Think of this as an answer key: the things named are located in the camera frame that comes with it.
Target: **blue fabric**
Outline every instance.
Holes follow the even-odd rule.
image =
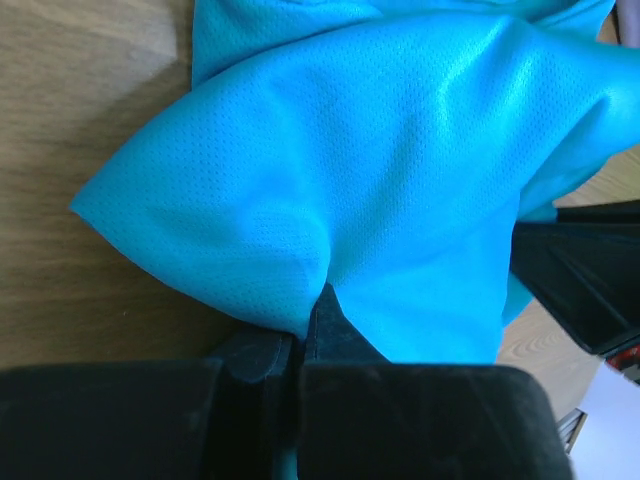
[[[640,142],[612,3],[199,0],[193,91],[72,208],[236,318],[303,337],[328,281],[391,361],[491,363],[516,219]]]

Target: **light wood floor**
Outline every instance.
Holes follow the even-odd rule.
[[[0,368],[185,357],[224,316],[161,285],[67,211],[111,154],[189,85],[191,0],[0,0]],[[640,159],[614,159],[570,201],[640,197]],[[594,371],[537,306],[501,361],[557,415]]]

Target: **wooden surface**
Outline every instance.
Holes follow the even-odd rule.
[[[190,0],[0,0],[0,368],[205,353],[229,321],[141,272],[67,211],[75,192],[188,89]],[[570,202],[640,197],[612,161]],[[557,415],[595,362],[537,306],[501,361],[533,372]]]

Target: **black object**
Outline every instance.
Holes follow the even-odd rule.
[[[530,376],[391,365],[330,286],[304,345],[247,327],[207,360],[18,369],[1,406],[3,480],[571,478]]]
[[[221,362],[0,374],[0,479],[196,479]]]
[[[640,201],[517,224],[511,270],[587,352],[608,357],[640,344]]]

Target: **turquoise mesh fabric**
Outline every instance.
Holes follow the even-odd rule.
[[[594,41],[611,7],[198,0],[193,90],[72,209],[238,319],[304,337],[330,282],[389,360],[491,363],[530,299],[515,221],[640,142],[640,53]]]

